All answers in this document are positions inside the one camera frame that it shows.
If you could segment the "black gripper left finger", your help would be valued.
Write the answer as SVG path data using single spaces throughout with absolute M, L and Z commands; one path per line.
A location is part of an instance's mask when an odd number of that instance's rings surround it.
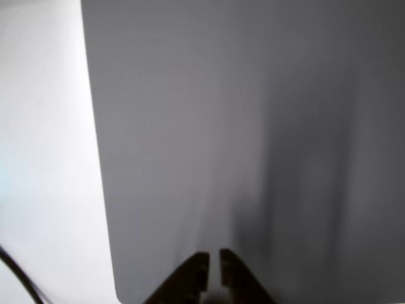
M 196 304 L 208 289 L 209 253 L 197 252 L 184 261 L 144 302 Z

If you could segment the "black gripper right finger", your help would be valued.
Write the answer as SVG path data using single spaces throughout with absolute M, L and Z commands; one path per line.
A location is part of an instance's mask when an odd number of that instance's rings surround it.
M 230 249 L 220 250 L 221 283 L 232 303 L 275 304 L 247 265 Z

